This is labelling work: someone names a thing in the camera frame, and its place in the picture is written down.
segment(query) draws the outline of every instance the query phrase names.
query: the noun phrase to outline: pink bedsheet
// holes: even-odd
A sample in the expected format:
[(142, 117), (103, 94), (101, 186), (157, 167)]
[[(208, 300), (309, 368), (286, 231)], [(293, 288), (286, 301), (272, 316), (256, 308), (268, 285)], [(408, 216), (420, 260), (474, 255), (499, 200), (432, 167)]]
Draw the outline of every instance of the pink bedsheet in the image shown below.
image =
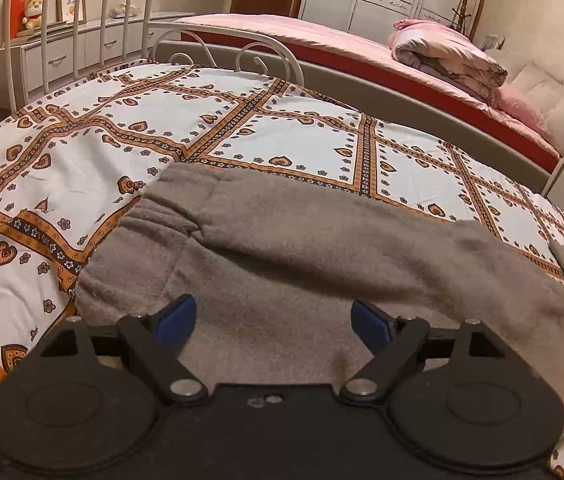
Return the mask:
[(257, 32), (276, 38), (283, 43), (298, 44), (317, 50), (323, 50), (365, 62), (372, 66), (396, 73), (406, 78), (417, 81), (423, 85), (435, 88), (467, 105), (480, 110), (489, 117), (504, 124), (511, 130), (532, 140), (536, 145), (549, 152), (555, 158), (559, 153), (540, 134), (531, 130), (520, 121), (500, 110), (495, 110), (487, 104), (475, 99), (455, 86), (424, 74), (419, 70), (403, 65), (393, 57), (388, 46), (375, 43), (366, 38), (360, 38), (333, 28), (316, 25), (316, 23), (304, 22), (285, 16), (272, 16), (269, 14), (206, 14), (203, 16), (192, 16), (181, 18), (179, 22), (196, 25), (211, 25), (214, 27), (226, 27), (235, 30), (247, 30)]

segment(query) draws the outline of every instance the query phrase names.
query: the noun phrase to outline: folded quilt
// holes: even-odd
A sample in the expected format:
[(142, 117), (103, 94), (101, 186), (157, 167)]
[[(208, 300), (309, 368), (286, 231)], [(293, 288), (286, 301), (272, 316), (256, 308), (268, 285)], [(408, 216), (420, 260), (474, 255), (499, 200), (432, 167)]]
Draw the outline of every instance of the folded quilt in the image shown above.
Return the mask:
[(508, 73), (468, 38), (445, 25), (424, 20), (401, 20), (394, 27), (388, 45), (395, 59), (429, 75), (441, 74), (443, 80), (457, 83), (460, 89), (468, 88), (469, 94), (489, 105), (495, 104), (493, 90), (504, 84)]

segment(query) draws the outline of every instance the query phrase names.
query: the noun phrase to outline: patterned bedsheet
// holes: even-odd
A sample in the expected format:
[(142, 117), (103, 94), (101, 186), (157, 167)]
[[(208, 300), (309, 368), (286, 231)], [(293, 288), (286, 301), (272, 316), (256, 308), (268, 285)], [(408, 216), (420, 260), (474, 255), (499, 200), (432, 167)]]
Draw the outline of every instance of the patterned bedsheet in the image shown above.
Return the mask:
[(140, 61), (92, 79), (0, 124), (0, 380), (76, 314), (89, 255), (175, 162), (276, 173), (439, 221), (478, 219), (563, 279), (548, 240), (564, 242), (564, 212), (428, 134), (250, 73)]

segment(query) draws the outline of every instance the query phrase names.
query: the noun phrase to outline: mattress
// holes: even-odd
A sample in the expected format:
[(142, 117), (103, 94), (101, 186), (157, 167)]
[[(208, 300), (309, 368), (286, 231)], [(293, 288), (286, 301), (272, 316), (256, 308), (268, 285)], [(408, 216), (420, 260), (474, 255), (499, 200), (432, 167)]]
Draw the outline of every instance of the mattress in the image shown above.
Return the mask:
[[(299, 60), (361, 77), (433, 105), (501, 140), (548, 172), (560, 158), (536, 131), (459, 88), (398, 62), (383, 44), (285, 16), (207, 14), (178, 21), (271, 36), (283, 42)], [(215, 44), (241, 47), (248, 43), (230, 36), (202, 37)]]
[(0, 124), (0, 380), (76, 314), (89, 257), (175, 163), (278, 174), (440, 222), (476, 219), (564, 280), (548, 250), (552, 238), (564, 244), (564, 212), (454, 146), (273, 77), (141, 60)]

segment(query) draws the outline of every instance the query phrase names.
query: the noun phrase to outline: bed rail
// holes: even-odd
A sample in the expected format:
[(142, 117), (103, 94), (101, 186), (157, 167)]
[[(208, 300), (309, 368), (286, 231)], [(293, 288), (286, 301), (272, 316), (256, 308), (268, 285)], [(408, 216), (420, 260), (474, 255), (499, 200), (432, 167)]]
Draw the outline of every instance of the bed rail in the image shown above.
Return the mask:
[[(235, 30), (232, 28), (223, 28), (223, 27), (211, 27), (209, 25), (191, 25), (190, 23), (177, 23), (177, 22), (151, 22), (151, 28), (163, 28), (165, 32), (158, 38), (153, 45), (151, 53), (149, 55), (149, 59), (155, 61), (155, 53), (157, 52), (158, 45), (167, 39), (168, 36), (174, 33), (184, 33), (188, 36), (191, 36), (196, 40), (203, 48), (204, 53), (206, 54), (207, 60), (209, 64), (213, 67), (217, 67), (217, 63), (213, 58), (210, 50), (208, 49), (204, 40), (200, 38), (197, 32), (202, 33), (209, 33), (209, 34), (222, 34), (224, 36), (234, 36), (237, 38), (246, 38), (247, 40), (252, 40), (252, 43), (244, 46), (235, 57), (235, 72), (241, 72), (241, 58), (244, 53), (256, 46), (263, 46), (273, 50), (284, 63), (284, 70), (286, 72), (286, 76), (284, 77), (287, 81), (291, 83), (298, 84), (300, 86), (304, 85), (304, 74), (302, 72), (302, 67), (300, 66), (297, 58), (293, 55), (293, 53), (286, 47), (286, 45), (280, 43), (279, 41), (275, 40), (274, 38), (270, 38), (269, 36), (264, 36), (263, 34), (256, 34), (255, 32), (247, 32), (244, 30)], [(174, 62), (176, 57), (184, 57), (190, 64), (193, 63), (193, 60), (184, 53), (177, 53), (173, 54), (169, 59), (169, 62)], [(257, 64), (262, 69), (262, 74), (268, 75), (268, 67), (264, 61), (259, 56), (254, 57), (255, 64)]]
[[(76, 16), (79, 17), (79, 9), (82, 4), (82, 0), (75, 0), (75, 7), (78, 9)], [(124, 25), (123, 25), (123, 51), (122, 51), (122, 59), (127, 60), (129, 57), (129, 22), (130, 22), (130, 4), (131, 0), (126, 0), (126, 12), (124, 13)], [(42, 86), (44, 89), (44, 93), (48, 94), (51, 90), (50, 81), (49, 81), (49, 60), (47, 54), (47, 46), (48, 46), (48, 15), (49, 15), (49, 5), (44, 5), (43, 13), (42, 13), (42, 26), (41, 26), (41, 58), (42, 58)], [(235, 61), (235, 70), (237, 72), (241, 72), (241, 58), (243, 54), (254, 48), (254, 47), (266, 47), (273, 50), (284, 63), (284, 67), (286, 70), (286, 78), (293, 83), (303, 85), (304, 78), (302, 69), (300, 64), (298, 63), (297, 59), (293, 55), (293, 53), (286, 48), (282, 43), (273, 38), (269, 38), (268, 36), (264, 36), (262, 34), (253, 34), (251, 32), (242, 32), (238, 30), (228, 29), (228, 28), (220, 28), (220, 27), (206, 27), (206, 26), (198, 26), (198, 25), (185, 25), (183, 23), (177, 22), (152, 22), (151, 21), (151, 9), (153, 7), (153, 0), (145, 0), (145, 7), (144, 7), (144, 15), (143, 15), (143, 27), (142, 27), (142, 47), (141, 47), (141, 56), (146, 58), (149, 54), (149, 29), (150, 28), (163, 28), (164, 33), (155, 43), (151, 50), (151, 58), (155, 60), (155, 52), (156, 47), (160, 43), (160, 41), (165, 40), (169, 35), (174, 33), (186, 33), (189, 36), (195, 38), (195, 40), (200, 43), (203, 48), (204, 52), (207, 56), (207, 60), (211, 66), (217, 66), (215, 60), (213, 59), (212, 54), (210, 53), (208, 47), (204, 43), (204, 41), (196, 34), (197, 32), (208, 32), (212, 34), (223, 34), (225, 36), (237, 36), (239, 38), (246, 38), (248, 40), (252, 40), (252, 43), (245, 46), (242, 50), (240, 50), (236, 56)], [(102, 17), (101, 17), (101, 25), (100, 25), (100, 56), (99, 56), (99, 66), (100, 69), (105, 68), (105, 31), (107, 27), (107, 12), (108, 12), (108, 0), (102, 0)], [(4, 0), (4, 22), (3, 22), (3, 34), (4, 34), (4, 61), (5, 61), (5, 70), (6, 70), (6, 81), (8, 86), (8, 93), (9, 93), (9, 106), (11, 107), (11, 112), (15, 113), (17, 111), (16, 106), (16, 99), (15, 99), (15, 88), (14, 88), (14, 81), (13, 81), (13, 70), (12, 70), (12, 56), (11, 56), (11, 38), (10, 38), (10, 21), (11, 21), (11, 0)], [(73, 22), (73, 55), (72, 55), (72, 62), (73, 62), (73, 79), (78, 80), (80, 78), (79, 72), (80, 67), (78, 65), (78, 35), (79, 35), (79, 19), (74, 20)], [(193, 60), (190, 57), (186, 56), (185, 54), (182, 55), (175, 55), (172, 56), (172, 62), (175, 62), (176, 59), (184, 58), (187, 62), (193, 63)], [(268, 74), (268, 67), (262, 61), (259, 56), (255, 57), (255, 63), (260, 68), (261, 72), (264, 74)]]

